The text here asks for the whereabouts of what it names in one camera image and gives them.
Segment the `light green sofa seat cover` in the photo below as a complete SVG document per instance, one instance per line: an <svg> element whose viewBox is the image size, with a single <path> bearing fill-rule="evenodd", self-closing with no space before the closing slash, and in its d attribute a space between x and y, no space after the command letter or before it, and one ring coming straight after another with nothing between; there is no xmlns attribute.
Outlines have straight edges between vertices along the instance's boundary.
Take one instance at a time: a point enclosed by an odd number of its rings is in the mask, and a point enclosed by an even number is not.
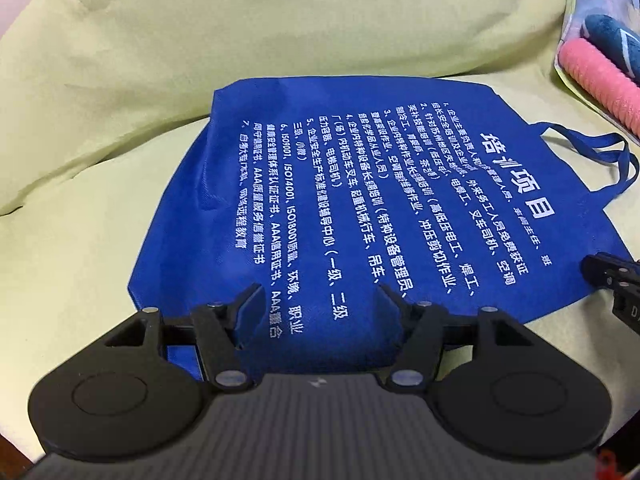
<svg viewBox="0 0 640 480"><path fill-rule="evenodd" d="M534 66L452 78L487 84L526 122L615 131ZM42 448L27 415L36 382L134 312L127 283L160 196L205 118L40 190L1 217L1 434L27 458ZM639 337L593 296L528 324L598 375L612 434L639 409Z"/></svg>

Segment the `pink folded towel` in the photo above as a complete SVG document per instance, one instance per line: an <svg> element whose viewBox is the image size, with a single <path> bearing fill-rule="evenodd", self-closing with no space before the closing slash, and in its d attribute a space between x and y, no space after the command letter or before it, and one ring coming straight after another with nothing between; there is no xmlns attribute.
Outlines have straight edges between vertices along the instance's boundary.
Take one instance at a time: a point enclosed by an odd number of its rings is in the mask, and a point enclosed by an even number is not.
<svg viewBox="0 0 640 480"><path fill-rule="evenodd" d="M594 102L636 138L639 137L638 84L582 38L562 45L559 63Z"/></svg>

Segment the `blue printed shopping bag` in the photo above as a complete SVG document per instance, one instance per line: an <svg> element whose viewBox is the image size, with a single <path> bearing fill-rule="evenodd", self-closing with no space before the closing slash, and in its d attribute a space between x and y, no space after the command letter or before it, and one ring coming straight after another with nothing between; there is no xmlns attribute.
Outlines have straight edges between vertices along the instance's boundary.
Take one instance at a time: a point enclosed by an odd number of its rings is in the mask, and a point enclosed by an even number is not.
<svg viewBox="0 0 640 480"><path fill-rule="evenodd" d="M590 190L491 88L413 77L245 79L214 94L129 281L136 306L181 316L265 292L235 337L253 376L392 362L398 312L382 286L455 314L521 322L590 293L579 265L627 257L605 214L638 176L616 133L563 129L617 171Z"/></svg>

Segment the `blue patterned folded towel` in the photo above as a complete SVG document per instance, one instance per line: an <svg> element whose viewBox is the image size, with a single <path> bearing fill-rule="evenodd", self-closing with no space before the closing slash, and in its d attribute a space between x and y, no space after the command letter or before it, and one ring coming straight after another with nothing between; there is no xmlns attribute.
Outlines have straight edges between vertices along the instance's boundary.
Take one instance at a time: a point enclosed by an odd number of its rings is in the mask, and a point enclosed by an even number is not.
<svg viewBox="0 0 640 480"><path fill-rule="evenodd" d="M582 24L582 36L621 72L639 82L639 35L606 14L590 14Z"/></svg>

